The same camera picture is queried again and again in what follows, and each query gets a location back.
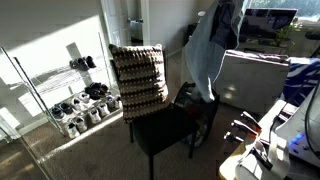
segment sunlight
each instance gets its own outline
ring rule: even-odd
[[[20,45],[9,50],[8,54],[11,58],[18,57],[25,71],[32,77],[68,65],[71,57],[66,47],[71,43],[77,44],[82,56],[88,53],[92,57],[101,56],[98,32],[101,32],[101,22],[96,15]],[[21,82],[21,78],[2,53],[0,53],[0,66],[3,69],[0,78],[6,84]]]
[[[53,157],[56,153],[61,152],[61,151],[65,150],[65,149],[71,147],[72,145],[78,143],[79,141],[85,139],[86,137],[90,136],[91,134],[95,133],[96,131],[104,128],[105,126],[113,123],[114,121],[116,121],[116,120],[118,120],[118,119],[120,119],[120,118],[122,118],[122,117],[123,117],[123,112],[121,112],[121,113],[119,113],[119,114],[111,117],[110,119],[102,122],[101,124],[98,124],[98,125],[94,126],[93,128],[91,128],[91,129],[85,131],[84,133],[82,133],[79,137],[77,137],[77,138],[69,141],[68,143],[66,143],[66,144],[64,144],[64,145],[62,145],[62,146],[60,146],[60,147],[52,150],[51,152],[49,152],[49,153],[46,154],[45,156],[40,157],[40,158],[37,160],[38,163],[43,163],[43,162],[49,160],[49,159],[50,159],[51,157]]]
[[[234,85],[230,85],[229,88],[228,88],[230,91],[236,91],[236,88],[234,87]]]
[[[3,160],[2,162],[0,162],[0,166],[5,166],[7,164],[7,162],[10,161],[14,161],[16,158],[18,158],[19,156],[21,156],[21,152],[16,152],[13,155],[11,155],[10,157],[8,157],[7,159]]]
[[[227,99],[232,99],[232,94],[231,93],[226,93],[224,95],[224,97],[227,98]]]
[[[15,129],[17,126],[20,125],[19,121],[15,117],[13,117],[13,115],[5,107],[0,109],[0,119],[4,120],[4,122],[8,124],[12,129]]]

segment window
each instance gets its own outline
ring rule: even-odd
[[[294,8],[298,17],[320,18],[320,0],[251,0],[250,8]]]

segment chair leg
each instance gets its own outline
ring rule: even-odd
[[[130,133],[130,142],[133,143],[133,127],[132,127],[132,123],[129,123],[129,133]]]
[[[189,159],[191,159],[193,155],[194,144],[196,142],[196,135],[197,135],[197,132],[192,133],[191,145],[189,150]]]
[[[153,156],[149,156],[149,175],[150,175],[150,180],[154,179],[153,175]]]

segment hanging clothes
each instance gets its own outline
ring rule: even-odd
[[[186,62],[196,88],[192,98],[214,101],[212,84],[217,79],[225,51],[239,44],[239,31],[247,0],[216,0],[206,11],[185,46]]]

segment chair seat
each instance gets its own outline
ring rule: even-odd
[[[149,156],[161,152],[199,128],[180,108],[165,109],[135,119],[132,125],[138,144]]]

